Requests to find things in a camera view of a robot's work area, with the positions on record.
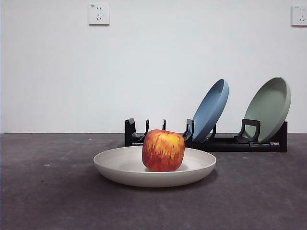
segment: wall socket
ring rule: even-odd
[[[88,9],[89,25],[109,25],[109,4],[90,4]]]
[[[294,5],[291,7],[291,25],[307,26],[307,5]]]

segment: plate holder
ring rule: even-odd
[[[248,138],[245,133],[246,125],[255,127],[254,136]],[[162,121],[162,130],[166,129],[166,120]],[[125,146],[138,146],[144,144],[144,139],[149,130],[149,119],[146,120],[146,131],[137,136],[133,118],[125,121]],[[185,147],[211,152],[287,152],[288,149],[288,123],[284,121],[278,132],[267,142],[259,143],[258,137],[261,123],[258,120],[242,119],[241,131],[233,137],[216,137],[216,124],[212,134],[204,142],[193,142],[194,121],[187,119],[186,130],[183,133]]]

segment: apple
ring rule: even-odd
[[[143,164],[153,172],[175,171],[182,163],[184,139],[174,132],[154,129],[147,133],[142,149]]]

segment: concrete floor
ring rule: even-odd
[[[307,134],[287,153],[212,152],[205,179],[138,188],[101,176],[93,157],[124,134],[1,135],[2,230],[307,229]]]

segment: beige plate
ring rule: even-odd
[[[142,146],[123,147],[94,157],[98,171],[106,178],[139,187],[172,187],[199,181],[215,167],[216,158],[204,151],[185,148],[181,166],[173,172],[151,172],[142,162]]]

